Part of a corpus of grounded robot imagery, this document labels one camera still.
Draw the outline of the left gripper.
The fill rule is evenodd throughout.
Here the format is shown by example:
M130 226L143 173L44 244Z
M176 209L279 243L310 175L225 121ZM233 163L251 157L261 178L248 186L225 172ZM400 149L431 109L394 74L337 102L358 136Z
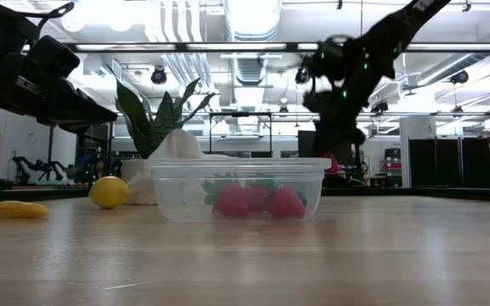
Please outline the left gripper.
M98 105L65 79L57 65L10 53L0 60L0 109L64 123L69 133L86 133L95 123L114 122L117 114Z

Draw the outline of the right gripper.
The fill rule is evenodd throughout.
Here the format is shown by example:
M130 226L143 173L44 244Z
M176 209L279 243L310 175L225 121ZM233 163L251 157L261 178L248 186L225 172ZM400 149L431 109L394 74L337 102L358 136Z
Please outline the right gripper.
M353 37L331 36L316 43L316 51L304 57L305 79L311 88L304 94L304 107L319 113L315 122L313 154L323 156L338 145L350 142L362 145L362 131L356 118L362 106L340 104L353 90L361 90L363 75L370 72L368 56L362 41Z

